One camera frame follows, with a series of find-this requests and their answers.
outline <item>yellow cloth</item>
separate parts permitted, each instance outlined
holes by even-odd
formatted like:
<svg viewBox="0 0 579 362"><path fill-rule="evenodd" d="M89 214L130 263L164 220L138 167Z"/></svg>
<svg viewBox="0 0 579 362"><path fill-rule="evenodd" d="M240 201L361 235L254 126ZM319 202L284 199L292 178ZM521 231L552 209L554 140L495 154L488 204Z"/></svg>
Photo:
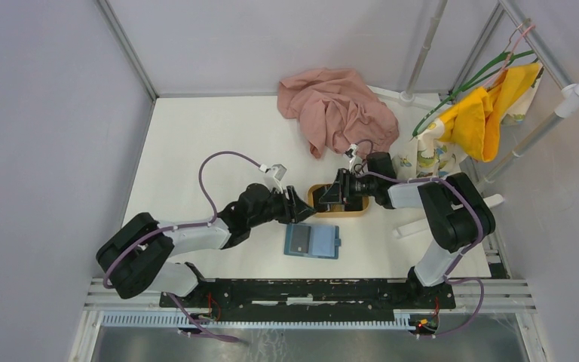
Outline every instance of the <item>yellow cloth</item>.
<svg viewBox="0 0 579 362"><path fill-rule="evenodd" d="M501 117L531 87L540 69L537 63L515 66L505 70L489 90L474 89L438 117L445 125L439 141L458 144L476 160L493 160L501 138Z"/></svg>

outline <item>metal floor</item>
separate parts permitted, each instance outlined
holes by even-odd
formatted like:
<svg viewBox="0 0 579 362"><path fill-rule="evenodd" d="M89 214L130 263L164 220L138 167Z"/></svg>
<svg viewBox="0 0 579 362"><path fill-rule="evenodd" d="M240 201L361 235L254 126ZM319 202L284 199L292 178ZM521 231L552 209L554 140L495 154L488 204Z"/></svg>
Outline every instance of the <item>metal floor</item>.
<svg viewBox="0 0 579 362"><path fill-rule="evenodd" d="M466 316L441 315L440 330ZM102 327L95 361L526 361L513 314L481 315L468 328L435 340L416 341L399 330L216 330L243 343L188 339L170 328Z"/></svg>

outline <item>white cable clip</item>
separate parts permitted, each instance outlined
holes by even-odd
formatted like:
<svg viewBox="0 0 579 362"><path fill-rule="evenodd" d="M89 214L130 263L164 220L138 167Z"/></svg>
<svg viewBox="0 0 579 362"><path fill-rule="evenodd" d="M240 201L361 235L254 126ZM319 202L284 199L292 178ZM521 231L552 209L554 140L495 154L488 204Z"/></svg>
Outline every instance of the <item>white cable clip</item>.
<svg viewBox="0 0 579 362"><path fill-rule="evenodd" d="M354 172L354 166L363 162L363 159L358 157L358 145L356 143L350 144L350 148L345 151L345 155L350 159L349 171Z"/></svg>
<svg viewBox="0 0 579 362"><path fill-rule="evenodd" d="M280 181L285 176L287 169L282 164L275 164L270 168L267 168L265 172L265 184L269 189L278 189L279 192L284 192L283 184Z"/></svg>

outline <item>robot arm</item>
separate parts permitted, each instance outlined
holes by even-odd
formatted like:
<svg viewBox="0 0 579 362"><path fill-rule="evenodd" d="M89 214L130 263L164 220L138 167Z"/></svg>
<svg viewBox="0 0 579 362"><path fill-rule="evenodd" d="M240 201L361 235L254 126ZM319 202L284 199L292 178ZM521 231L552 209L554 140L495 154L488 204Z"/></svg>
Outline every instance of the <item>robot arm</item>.
<svg viewBox="0 0 579 362"><path fill-rule="evenodd" d="M473 217L453 192L471 206L482 226L482 236L495 230L492 212L476 187L464 173L448 176L445 183L397 183L391 157L386 152L367 156L369 175L357 176L339 169L336 180L319 199L321 204L346 204L354 198L372 196L387 208L422 207L427 216L433 242L420 262L409 271L408 282L415 294L445 280L450 268L477 239L478 227Z"/></svg>
<svg viewBox="0 0 579 362"><path fill-rule="evenodd" d="M235 247L248 239L255 226L272 220L283 224L297 223L316 213L292 186L282 189L280 178L284 170L281 165L271 167L266 172L266 175L272 173L266 180L271 187L258 183L247 186L212 223L208 223L209 220L187 222L198 226L179 229L176 225L182 223L157 221L149 213L140 213L99 249L96 260L107 272L121 253L140 238L162 228L170 229L151 236L127 254L112 271L109 280L122 299L132 298L147 289L187 296L198 284L198 276L193 267L168 262L171 256L202 249Z"/></svg>

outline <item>cable connector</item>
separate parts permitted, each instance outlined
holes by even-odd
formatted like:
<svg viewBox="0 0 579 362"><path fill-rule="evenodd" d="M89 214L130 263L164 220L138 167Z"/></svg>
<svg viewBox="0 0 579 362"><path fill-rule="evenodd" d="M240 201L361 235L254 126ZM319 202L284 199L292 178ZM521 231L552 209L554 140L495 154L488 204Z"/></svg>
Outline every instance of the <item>cable connector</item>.
<svg viewBox="0 0 579 362"><path fill-rule="evenodd" d="M264 172L265 172L265 185L269 189L278 189L279 192L284 192L283 184L280 183L280 181L283 179L283 176L285 176L285 173L287 172L285 166L283 166L282 164L275 164Z"/></svg>

